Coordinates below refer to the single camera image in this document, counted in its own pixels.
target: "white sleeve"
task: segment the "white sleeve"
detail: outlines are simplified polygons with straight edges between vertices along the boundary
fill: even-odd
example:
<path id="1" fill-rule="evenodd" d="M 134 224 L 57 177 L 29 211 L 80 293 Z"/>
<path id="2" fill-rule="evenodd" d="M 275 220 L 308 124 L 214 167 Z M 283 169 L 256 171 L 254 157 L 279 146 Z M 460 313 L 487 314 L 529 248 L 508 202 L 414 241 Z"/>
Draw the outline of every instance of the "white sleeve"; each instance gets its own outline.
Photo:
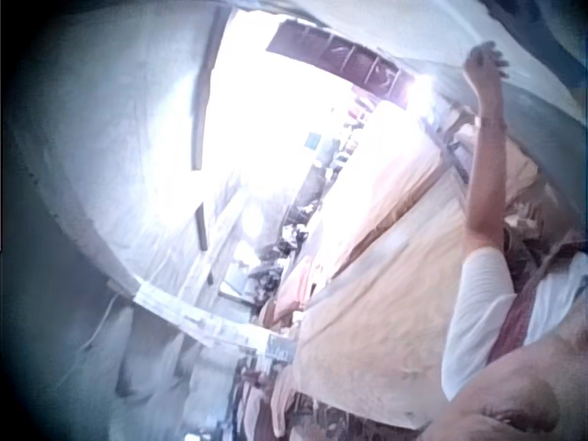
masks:
<path id="1" fill-rule="evenodd" d="M 514 298 L 513 281 L 499 250 L 484 247 L 468 256 L 441 366 L 441 384 L 448 400 L 486 366 Z"/>

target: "skin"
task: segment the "skin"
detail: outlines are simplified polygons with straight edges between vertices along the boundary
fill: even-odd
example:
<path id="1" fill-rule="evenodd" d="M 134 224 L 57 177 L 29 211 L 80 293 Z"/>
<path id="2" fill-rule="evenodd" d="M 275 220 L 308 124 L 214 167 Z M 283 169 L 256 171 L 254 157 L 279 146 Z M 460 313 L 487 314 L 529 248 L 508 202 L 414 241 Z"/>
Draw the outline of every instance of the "skin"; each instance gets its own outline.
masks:
<path id="1" fill-rule="evenodd" d="M 505 130 L 502 68 L 493 43 L 472 50 L 465 75 L 476 92 L 482 127 L 466 209 L 465 255 L 483 246 L 502 250 Z M 588 439 L 588 305 L 580 296 L 568 316 L 541 340 L 487 366 L 419 439 Z"/>

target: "maroon vest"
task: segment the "maroon vest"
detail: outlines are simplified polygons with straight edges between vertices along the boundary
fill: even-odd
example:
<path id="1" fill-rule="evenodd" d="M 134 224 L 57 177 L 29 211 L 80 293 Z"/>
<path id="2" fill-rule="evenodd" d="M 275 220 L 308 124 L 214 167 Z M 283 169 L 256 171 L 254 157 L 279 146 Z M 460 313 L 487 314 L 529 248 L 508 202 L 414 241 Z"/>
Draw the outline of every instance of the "maroon vest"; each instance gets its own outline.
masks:
<path id="1" fill-rule="evenodd" d="M 532 274 L 529 274 L 529 277 L 523 275 L 524 286 L 520 292 L 515 290 L 517 295 L 506 314 L 503 326 L 488 355 L 486 365 L 523 345 L 535 305 L 539 282 L 556 262 L 562 259 L 571 259 L 577 252 L 585 252 L 585 250 L 586 241 L 574 241 L 570 239 L 570 236 L 566 236 L 552 249 L 539 267 L 530 271 Z"/>

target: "forearm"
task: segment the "forearm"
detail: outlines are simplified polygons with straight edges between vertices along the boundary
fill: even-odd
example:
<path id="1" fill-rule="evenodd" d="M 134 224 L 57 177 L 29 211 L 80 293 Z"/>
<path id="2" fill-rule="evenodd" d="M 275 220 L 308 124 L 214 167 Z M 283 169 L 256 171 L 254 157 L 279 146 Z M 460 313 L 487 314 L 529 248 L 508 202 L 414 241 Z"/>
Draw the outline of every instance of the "forearm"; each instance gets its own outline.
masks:
<path id="1" fill-rule="evenodd" d="M 466 234 L 474 242 L 469 244 L 470 248 L 491 244 L 502 250 L 506 199 L 506 132 L 502 107 L 482 108 L 481 119 L 469 181 Z"/>

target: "raised arm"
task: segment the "raised arm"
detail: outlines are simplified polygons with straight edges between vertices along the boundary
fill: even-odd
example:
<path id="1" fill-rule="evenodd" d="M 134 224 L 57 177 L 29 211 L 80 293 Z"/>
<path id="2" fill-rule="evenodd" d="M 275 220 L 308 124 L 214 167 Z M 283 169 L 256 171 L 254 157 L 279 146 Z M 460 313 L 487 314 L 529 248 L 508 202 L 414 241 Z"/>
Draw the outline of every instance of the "raised arm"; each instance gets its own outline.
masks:
<path id="1" fill-rule="evenodd" d="M 493 42 L 476 46 L 464 64 L 481 118 L 466 204 L 465 257 L 484 246 L 503 250 L 506 126 L 502 78 L 506 74 L 501 69 L 507 65 Z"/>

